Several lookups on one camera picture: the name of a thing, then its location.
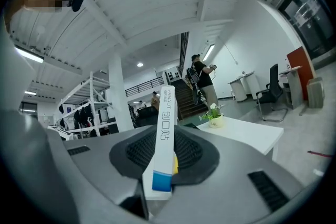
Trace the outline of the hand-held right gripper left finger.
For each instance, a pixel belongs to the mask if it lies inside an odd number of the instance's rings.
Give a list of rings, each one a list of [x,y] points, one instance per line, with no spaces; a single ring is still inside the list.
[[[42,220],[35,223],[146,223],[88,181],[59,135],[16,110],[1,111],[1,159]]]

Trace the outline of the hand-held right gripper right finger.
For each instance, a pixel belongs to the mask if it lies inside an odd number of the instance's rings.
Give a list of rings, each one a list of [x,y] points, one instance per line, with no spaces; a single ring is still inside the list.
[[[252,223],[288,203],[302,185],[253,147],[176,126],[178,173],[172,191],[155,193],[152,178],[156,126],[64,142],[80,174],[118,206],[155,223]]]

